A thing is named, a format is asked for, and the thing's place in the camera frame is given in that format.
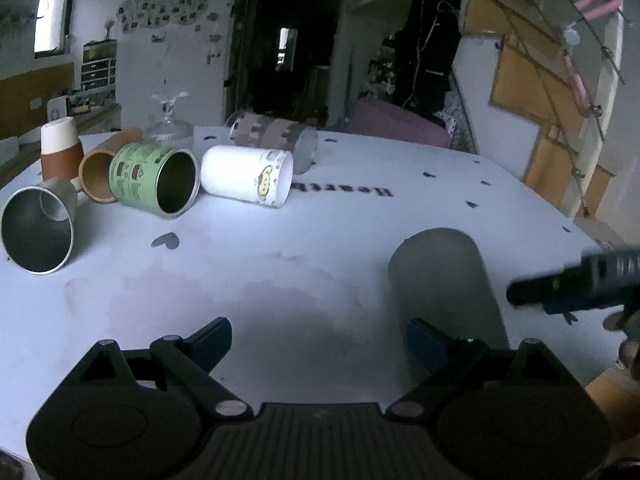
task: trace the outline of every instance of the black tool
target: black tool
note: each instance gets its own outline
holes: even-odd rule
[[[35,415],[27,448],[47,480],[577,480],[604,464],[607,421],[540,341],[495,351],[414,319],[407,343],[432,375],[384,415],[267,403],[254,416],[209,376],[231,346],[225,318],[149,350],[103,340]]]
[[[623,329],[640,338],[640,248],[586,254],[579,266],[520,279],[507,288],[514,305],[542,303],[547,314],[624,305]]]

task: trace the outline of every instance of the hanging clothes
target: hanging clothes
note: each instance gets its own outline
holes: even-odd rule
[[[431,119],[450,90],[458,50],[462,0],[412,0],[405,26],[396,33],[394,104]]]

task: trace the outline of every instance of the pink chair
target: pink chair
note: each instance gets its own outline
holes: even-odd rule
[[[440,148],[448,148],[451,144],[444,128],[409,110],[373,97],[365,97],[356,102],[348,132]]]

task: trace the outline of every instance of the cup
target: cup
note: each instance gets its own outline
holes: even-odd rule
[[[142,142],[142,135],[140,128],[125,128],[84,156],[78,177],[82,190],[91,200],[98,204],[116,201],[109,189],[109,166],[118,150],[132,142]]]
[[[73,117],[62,117],[40,128],[42,179],[68,178],[80,190],[78,168],[84,152]]]
[[[202,157],[202,187],[213,195],[281,207],[293,178],[293,156],[284,150],[214,146]]]
[[[125,205],[177,218],[200,189],[198,161],[189,150],[132,142],[113,157],[109,188]]]
[[[287,150],[293,153],[293,173],[305,173],[318,149],[318,131],[287,119],[237,112],[226,122],[236,146]]]
[[[62,267],[74,246],[78,193],[68,178],[55,177],[13,193],[0,217],[7,256],[33,274]]]

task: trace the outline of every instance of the table surface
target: table surface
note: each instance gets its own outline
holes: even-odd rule
[[[85,151],[108,135],[82,138]],[[229,142],[226,128],[196,128],[196,154],[217,142]],[[12,180],[0,203],[39,182],[39,172],[36,162]],[[217,316],[230,319],[234,342],[212,377],[254,408],[267,400],[377,401],[385,408],[413,385],[388,262],[406,238],[441,226],[478,245],[511,346],[542,339],[582,383],[615,360],[622,336],[602,328],[609,310],[579,312],[570,326],[506,301],[513,278],[577,262],[596,245],[494,163],[320,132],[316,165],[294,180],[308,191],[292,189],[279,210],[201,190],[173,221],[80,194],[76,246],[63,269],[34,276],[2,254],[0,447],[27,458],[31,418],[97,340],[147,348]],[[153,248],[167,232],[179,247]]]

